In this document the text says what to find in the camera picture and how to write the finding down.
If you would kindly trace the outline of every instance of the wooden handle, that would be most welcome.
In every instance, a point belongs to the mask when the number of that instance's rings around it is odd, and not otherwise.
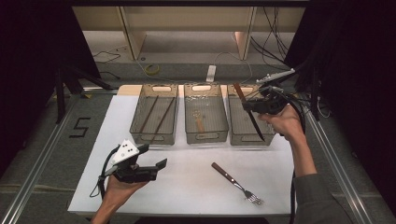
[[[195,123],[196,123],[197,128],[198,128],[198,133],[204,133],[205,132],[205,128],[204,128],[204,124],[202,123],[201,118],[196,118],[195,119]]]
[[[245,98],[244,93],[242,92],[241,87],[239,86],[239,83],[234,83],[233,87],[236,90],[236,93],[238,93],[239,99],[241,99],[242,103],[244,103],[247,99]]]
[[[235,183],[236,181],[230,176],[227,172],[225,172],[217,163],[213,162],[212,167],[215,168],[219,173],[221,173],[224,177],[226,177],[231,183]]]

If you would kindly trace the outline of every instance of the human hand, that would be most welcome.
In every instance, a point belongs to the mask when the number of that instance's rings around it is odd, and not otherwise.
[[[114,175],[108,178],[105,197],[91,223],[107,223],[116,211],[128,201],[128,199],[138,190],[147,185],[148,182],[123,183]]]
[[[285,135],[288,141],[304,136],[297,111],[289,104],[277,115],[260,114],[259,119],[272,124],[275,131]]]
[[[114,175],[108,178],[104,202],[122,206],[138,190],[147,185],[148,182],[124,183],[120,182]]]

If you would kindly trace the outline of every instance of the gray floor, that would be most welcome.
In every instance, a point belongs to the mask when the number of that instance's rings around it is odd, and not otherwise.
[[[228,84],[243,81],[252,76],[247,83],[253,83],[256,78],[277,71],[266,63],[279,66],[271,60],[266,60],[265,63],[262,56],[253,48],[250,48],[247,63],[235,59],[229,53],[222,53],[230,52],[234,56],[237,55],[232,33],[153,32],[147,36],[139,62],[142,65],[158,64],[161,71],[155,77],[167,79],[159,80],[145,76],[139,64],[129,59],[128,51],[123,47],[125,42],[122,33],[87,32],[85,35],[89,41],[92,54],[101,50],[110,50],[120,54],[120,57],[111,63],[100,63],[110,60],[111,57],[109,56],[95,57],[101,72],[111,72],[120,77],[120,79],[116,79],[110,74],[102,74],[103,80],[115,87],[123,84],[170,82],[171,80],[176,80],[180,84],[185,81],[204,81],[207,67],[213,63],[218,67],[215,76],[216,81]],[[266,34],[254,34],[254,37],[263,43]],[[284,34],[282,37],[285,38],[286,43],[289,43],[293,35]],[[274,39],[271,40],[268,48],[272,48],[274,53],[277,52]],[[81,83],[87,88],[94,87],[85,80],[81,80]],[[113,94],[115,92],[91,91],[91,94],[87,97],[72,96],[72,99],[66,99],[69,105],[72,104],[70,103],[72,100],[73,102],[76,101],[76,104],[32,195],[24,206],[18,223],[87,223],[85,218],[68,213],[67,206],[73,197],[85,163],[90,156],[96,135],[100,130]],[[49,136],[56,127],[56,118],[56,99],[50,98],[35,126],[35,131],[26,141],[26,148],[19,152],[0,180],[0,214],[2,216],[13,202],[20,185],[24,183],[35,165],[40,152],[46,146]],[[80,123],[89,129],[83,138],[70,138],[70,135],[81,134],[81,130],[74,130],[78,118],[90,118]],[[359,160],[353,157],[350,146],[341,132],[336,118],[321,118],[320,124],[329,137],[353,187],[362,199],[372,223],[396,223],[395,217],[364,172]],[[307,124],[306,135],[318,171],[325,176],[329,190],[345,207],[354,223],[359,223],[319,140],[309,124]],[[289,221],[287,217],[268,217],[267,219],[270,223],[275,224],[288,223]],[[136,217],[116,215],[112,223],[134,223],[135,220]]]

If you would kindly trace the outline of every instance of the brown handle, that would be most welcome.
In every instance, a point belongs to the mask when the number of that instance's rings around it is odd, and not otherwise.
[[[231,183],[236,183],[232,176],[225,172],[217,163],[213,162],[212,167],[215,168],[219,173],[226,177]]]
[[[236,90],[236,93],[238,93],[239,99],[241,99],[242,103],[244,103],[247,99],[245,98],[244,93],[242,92],[241,87],[239,86],[239,83],[234,83],[233,87]]]

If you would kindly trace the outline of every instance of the white table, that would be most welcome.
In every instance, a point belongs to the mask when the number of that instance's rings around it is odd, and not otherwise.
[[[110,150],[129,133],[137,96],[114,96],[107,110],[69,212],[91,216],[101,203],[90,198]],[[150,146],[139,156],[140,166],[152,166],[165,158],[167,166],[156,181],[137,191],[118,210],[134,216],[264,216],[290,213],[293,171],[289,143],[278,134],[269,147],[233,147],[228,141],[188,145],[184,127],[184,102],[179,98],[177,137],[173,146]],[[216,162],[243,187],[265,200],[262,206],[245,199],[243,192],[211,167]]]

